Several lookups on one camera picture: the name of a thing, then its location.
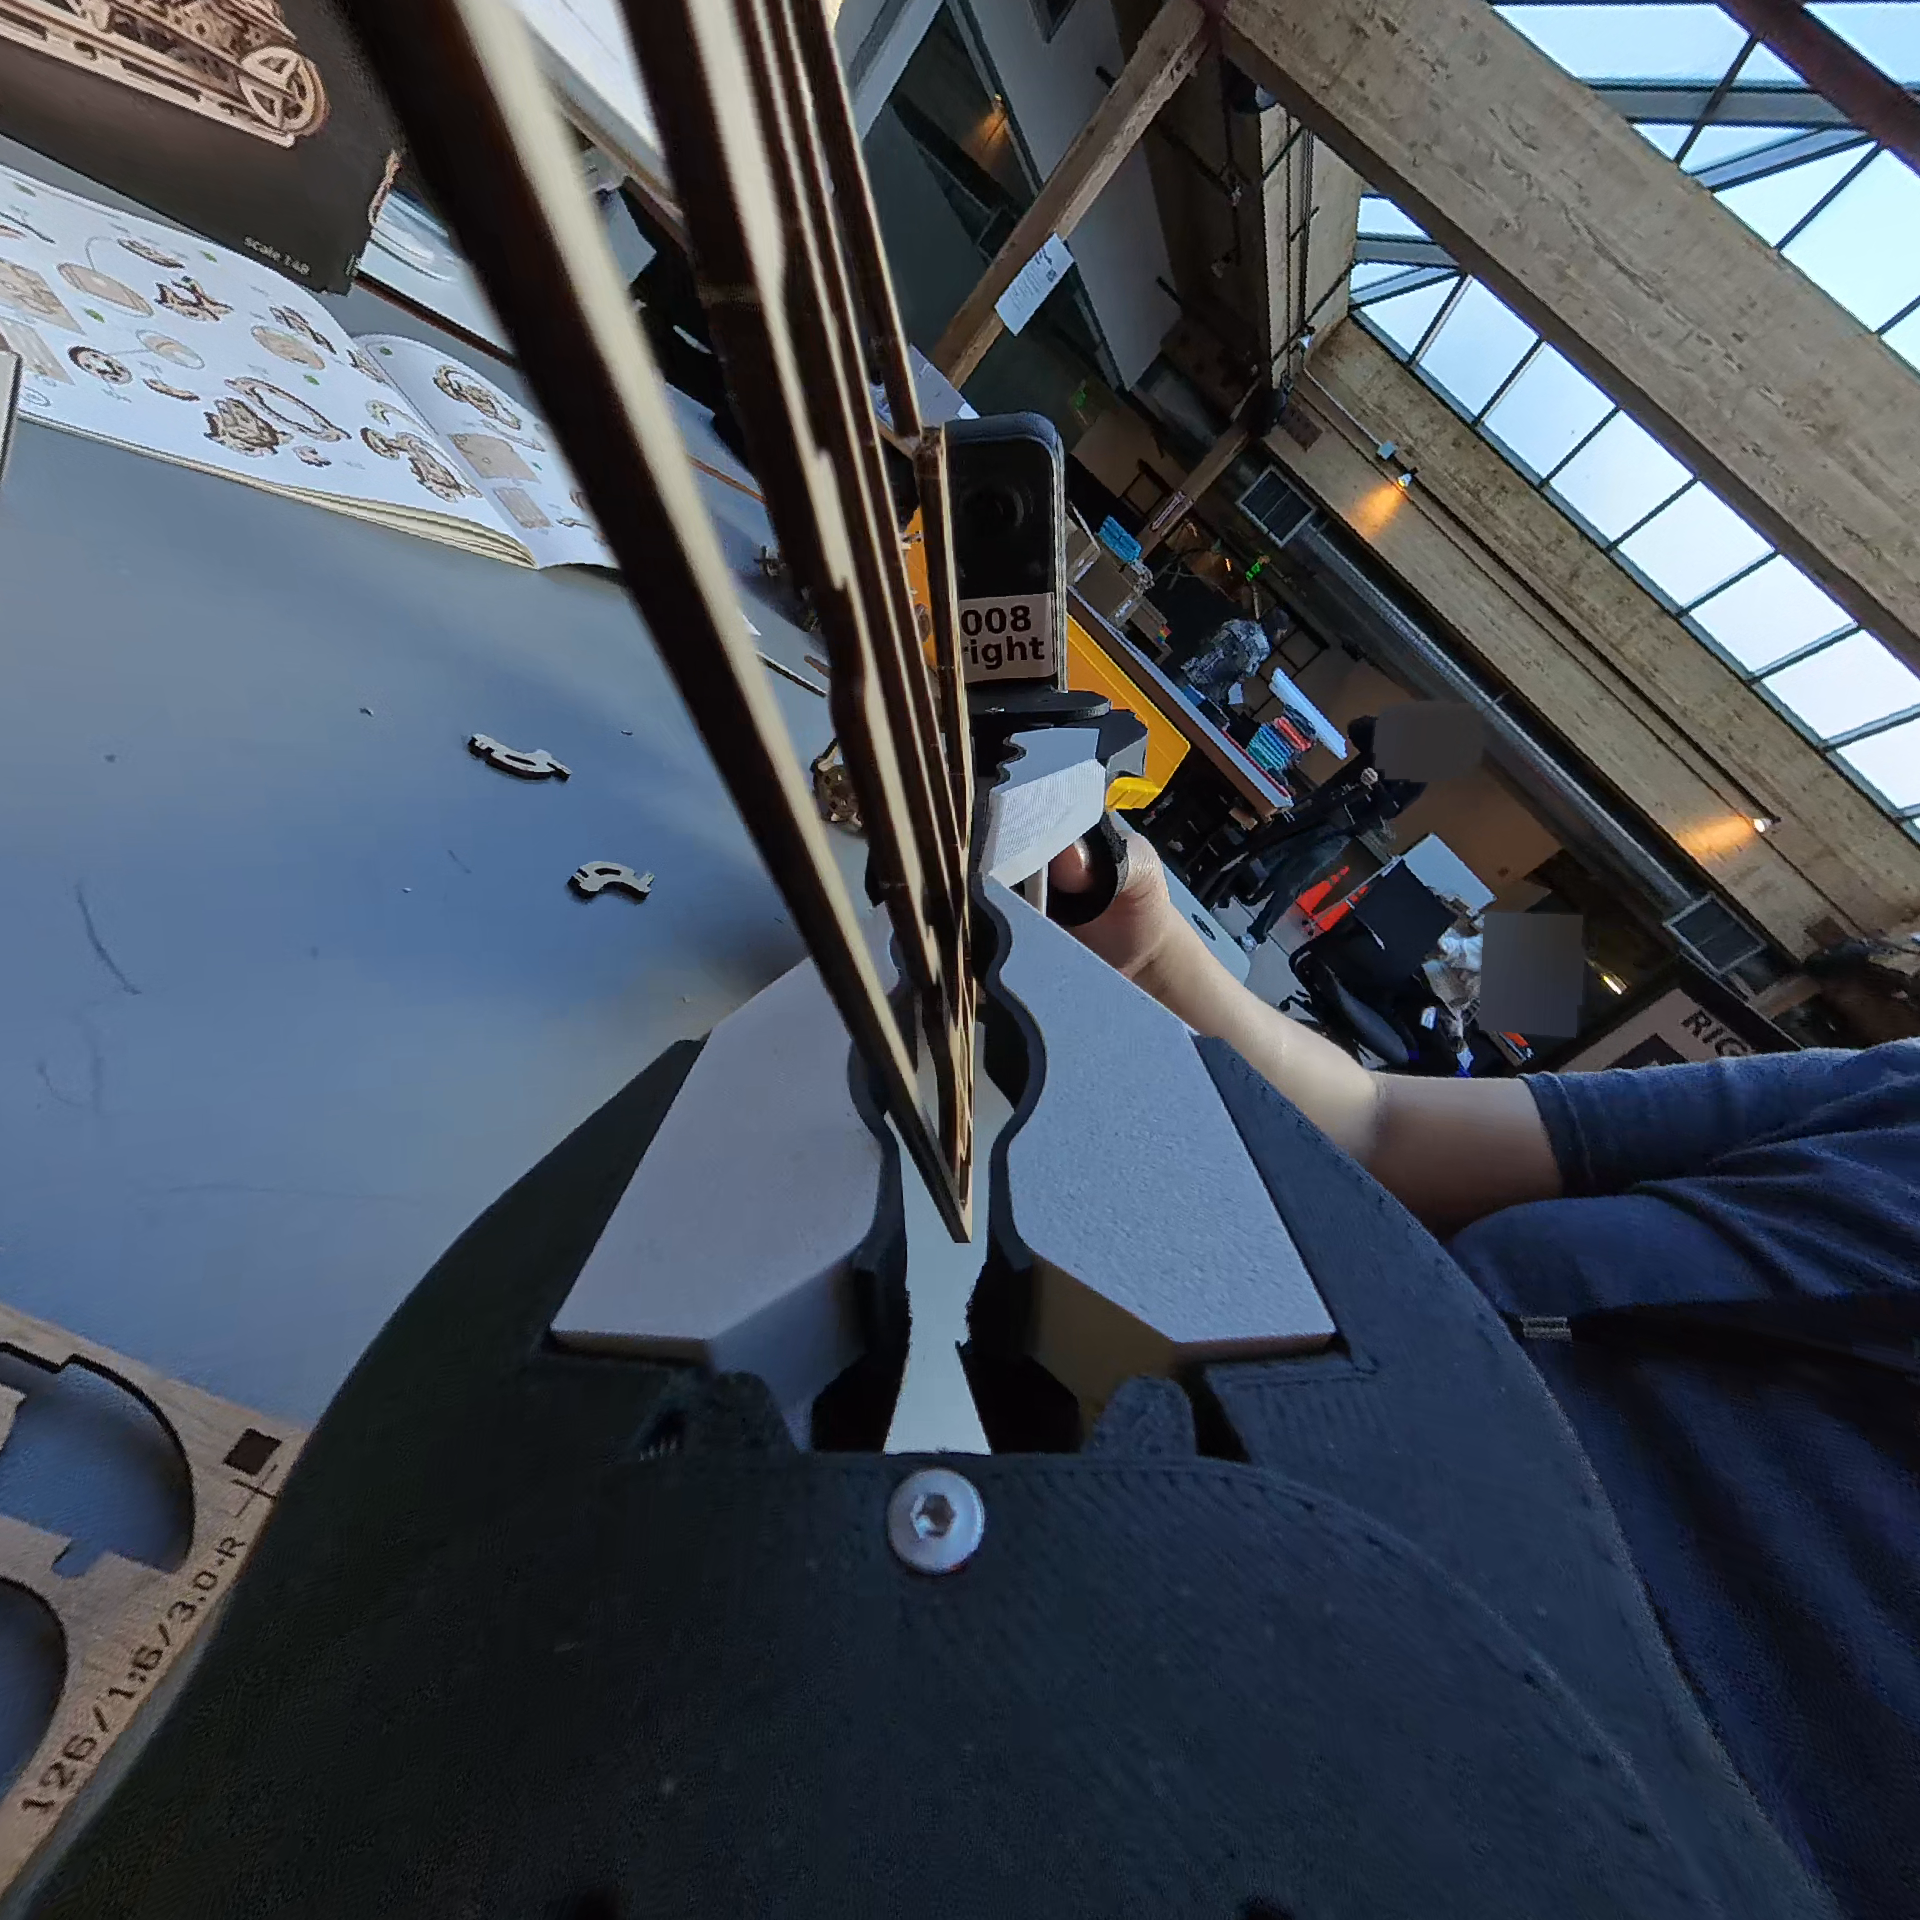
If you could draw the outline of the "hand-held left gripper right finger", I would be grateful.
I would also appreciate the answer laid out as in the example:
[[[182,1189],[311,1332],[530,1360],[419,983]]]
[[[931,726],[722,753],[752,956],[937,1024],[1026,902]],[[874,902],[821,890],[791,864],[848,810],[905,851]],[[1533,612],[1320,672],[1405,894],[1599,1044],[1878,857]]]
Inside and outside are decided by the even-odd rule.
[[[1081,1441],[1131,1379],[1320,1355],[1335,1323],[1188,1024],[1002,882],[974,1405],[989,1441]]]

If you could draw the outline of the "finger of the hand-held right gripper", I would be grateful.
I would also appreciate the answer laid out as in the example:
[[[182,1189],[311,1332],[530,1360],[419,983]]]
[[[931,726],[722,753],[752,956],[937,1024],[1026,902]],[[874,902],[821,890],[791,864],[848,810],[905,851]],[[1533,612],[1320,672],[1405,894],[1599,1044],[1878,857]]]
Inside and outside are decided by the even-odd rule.
[[[1105,789],[1095,753],[1009,753],[983,795],[977,874],[1009,890],[1041,874],[1099,822]]]

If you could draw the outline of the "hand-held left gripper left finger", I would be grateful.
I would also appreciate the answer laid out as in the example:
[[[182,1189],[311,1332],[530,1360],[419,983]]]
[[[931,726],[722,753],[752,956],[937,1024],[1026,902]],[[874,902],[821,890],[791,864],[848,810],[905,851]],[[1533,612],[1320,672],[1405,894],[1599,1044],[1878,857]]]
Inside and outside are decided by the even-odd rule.
[[[719,1020],[553,1317],[558,1345],[745,1373],[797,1441],[882,1441],[909,1307],[899,1143],[802,961]]]

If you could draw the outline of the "laser-cut wooden parts sheet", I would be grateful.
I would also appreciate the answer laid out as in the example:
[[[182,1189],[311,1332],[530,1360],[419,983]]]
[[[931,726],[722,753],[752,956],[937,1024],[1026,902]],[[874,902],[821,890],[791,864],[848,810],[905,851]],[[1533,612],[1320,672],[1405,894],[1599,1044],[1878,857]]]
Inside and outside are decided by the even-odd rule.
[[[694,275],[828,716],[901,990],[882,986],[581,158],[512,4],[343,4],[406,153],[555,432],[684,705],[950,1236],[972,1234],[968,851],[788,4],[626,4],[666,91]]]

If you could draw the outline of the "person's right forearm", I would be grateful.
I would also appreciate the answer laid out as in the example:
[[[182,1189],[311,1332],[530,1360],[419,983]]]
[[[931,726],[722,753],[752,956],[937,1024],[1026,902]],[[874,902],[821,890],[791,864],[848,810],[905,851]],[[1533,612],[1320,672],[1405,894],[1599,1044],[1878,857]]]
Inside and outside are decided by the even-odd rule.
[[[1131,978],[1198,1035],[1225,1041],[1436,1236],[1565,1193],[1522,1079],[1368,1069],[1260,999],[1185,924]]]

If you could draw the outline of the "partly built wooden model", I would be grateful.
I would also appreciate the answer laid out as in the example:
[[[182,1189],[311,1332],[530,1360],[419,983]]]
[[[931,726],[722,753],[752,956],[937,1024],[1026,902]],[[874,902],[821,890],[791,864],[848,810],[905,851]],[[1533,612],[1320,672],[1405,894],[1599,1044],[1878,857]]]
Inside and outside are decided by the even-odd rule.
[[[797,583],[784,554],[773,544],[762,544],[756,555],[759,583],[779,600],[785,614],[808,633],[819,633],[819,615],[804,586]],[[762,662],[791,684],[810,684],[825,700],[830,691],[832,666],[818,654],[806,654],[806,668],[789,668],[772,654],[762,651]],[[828,826],[844,827],[854,835],[866,833],[860,800],[852,769],[841,749],[841,741],[830,735],[825,745],[810,762],[810,782],[813,802]]]

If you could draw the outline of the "emptied wooden parts sheet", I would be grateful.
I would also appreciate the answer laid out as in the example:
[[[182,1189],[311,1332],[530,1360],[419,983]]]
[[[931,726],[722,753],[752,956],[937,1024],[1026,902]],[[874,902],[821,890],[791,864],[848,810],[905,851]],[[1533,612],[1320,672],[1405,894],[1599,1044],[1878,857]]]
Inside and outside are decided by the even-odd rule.
[[[153,1365],[18,1307],[2,1307],[7,1355],[56,1376],[110,1379],[163,1430],[190,1494],[188,1548],[175,1570],[106,1549],[61,1572],[73,1545],[3,1514],[3,1586],[27,1593],[60,1628],[60,1692],[20,1775],[3,1791],[2,1887],[41,1857],[146,1703],[182,1668],[251,1559],[308,1428],[228,1402]]]

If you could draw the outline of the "black model kit box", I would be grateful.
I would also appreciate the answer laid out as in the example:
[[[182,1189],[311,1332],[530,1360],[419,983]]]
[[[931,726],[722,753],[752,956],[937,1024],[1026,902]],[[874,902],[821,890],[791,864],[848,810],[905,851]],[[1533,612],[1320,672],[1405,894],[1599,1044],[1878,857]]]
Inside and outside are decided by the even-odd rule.
[[[5,2],[2,130],[319,291],[351,285],[403,158],[323,2]]]

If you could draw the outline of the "person's right hand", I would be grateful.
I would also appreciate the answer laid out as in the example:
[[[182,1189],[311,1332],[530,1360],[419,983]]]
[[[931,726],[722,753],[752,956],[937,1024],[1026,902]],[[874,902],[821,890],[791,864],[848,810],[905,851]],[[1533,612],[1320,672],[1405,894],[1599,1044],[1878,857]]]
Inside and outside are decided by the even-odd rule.
[[[1118,875],[1111,894],[1067,932],[1143,995],[1192,1024],[1213,954],[1177,910],[1156,849],[1138,832],[1090,832],[1056,854],[1047,866],[1052,917],[1063,921],[1070,906],[1095,899],[1108,868]]]

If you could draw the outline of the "yellow storage bin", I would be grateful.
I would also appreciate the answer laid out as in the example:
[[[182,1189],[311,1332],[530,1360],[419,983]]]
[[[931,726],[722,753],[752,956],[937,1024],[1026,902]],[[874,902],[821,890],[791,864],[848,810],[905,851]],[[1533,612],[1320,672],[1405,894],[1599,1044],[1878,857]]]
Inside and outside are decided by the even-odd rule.
[[[901,534],[909,600],[921,640],[925,666],[936,666],[931,635],[931,596],[923,552],[923,518],[913,509]],[[1067,614],[1067,687],[1095,694],[1120,713],[1128,712],[1143,727],[1143,743],[1126,747],[1108,762],[1105,803],[1134,814],[1156,802],[1167,780],[1188,756],[1188,735],[1154,703],[1146,690],[1118,664],[1076,614]]]

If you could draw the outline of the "white paper notice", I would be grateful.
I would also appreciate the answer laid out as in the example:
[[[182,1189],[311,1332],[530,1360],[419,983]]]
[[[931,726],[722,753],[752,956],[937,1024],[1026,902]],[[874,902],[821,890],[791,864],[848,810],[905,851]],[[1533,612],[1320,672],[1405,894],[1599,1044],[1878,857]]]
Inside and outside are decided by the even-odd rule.
[[[1066,240],[1057,232],[1049,233],[996,298],[994,314],[1002,328],[1014,336],[1023,331],[1073,265]]]

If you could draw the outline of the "black framed sign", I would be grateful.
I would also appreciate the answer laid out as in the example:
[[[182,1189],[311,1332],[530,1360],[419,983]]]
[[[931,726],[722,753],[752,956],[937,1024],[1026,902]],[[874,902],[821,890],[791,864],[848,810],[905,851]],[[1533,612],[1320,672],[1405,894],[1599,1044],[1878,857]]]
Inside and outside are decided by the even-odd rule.
[[[1551,1072],[1729,1062],[1798,1052],[1780,1026],[1743,1002],[1688,983],[1668,983],[1635,1009],[1577,1041]]]

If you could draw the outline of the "white display stand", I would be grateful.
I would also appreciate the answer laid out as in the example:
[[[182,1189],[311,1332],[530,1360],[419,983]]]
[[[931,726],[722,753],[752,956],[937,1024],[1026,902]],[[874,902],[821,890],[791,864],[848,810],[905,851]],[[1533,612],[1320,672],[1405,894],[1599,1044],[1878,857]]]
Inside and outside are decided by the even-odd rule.
[[[514,358],[508,331],[485,299],[468,257],[439,214],[392,185],[375,211],[358,259],[358,277],[422,309],[446,331],[470,338],[502,359]]]

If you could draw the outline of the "person's navy shirt torso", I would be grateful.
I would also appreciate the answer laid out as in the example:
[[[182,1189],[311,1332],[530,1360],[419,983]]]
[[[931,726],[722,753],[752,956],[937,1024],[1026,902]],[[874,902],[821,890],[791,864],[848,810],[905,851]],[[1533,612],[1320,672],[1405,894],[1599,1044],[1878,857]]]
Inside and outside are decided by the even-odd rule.
[[[1846,1915],[1917,1911],[1917,1048],[1535,1073],[1559,1198],[1452,1258]]]

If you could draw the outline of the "open instruction booklet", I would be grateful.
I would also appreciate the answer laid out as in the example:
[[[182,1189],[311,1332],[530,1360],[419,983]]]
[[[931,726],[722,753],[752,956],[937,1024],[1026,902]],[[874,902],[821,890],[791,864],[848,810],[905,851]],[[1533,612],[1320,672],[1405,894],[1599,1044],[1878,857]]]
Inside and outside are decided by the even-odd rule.
[[[10,165],[2,334],[39,423],[508,563],[617,567],[549,428],[481,367]]]

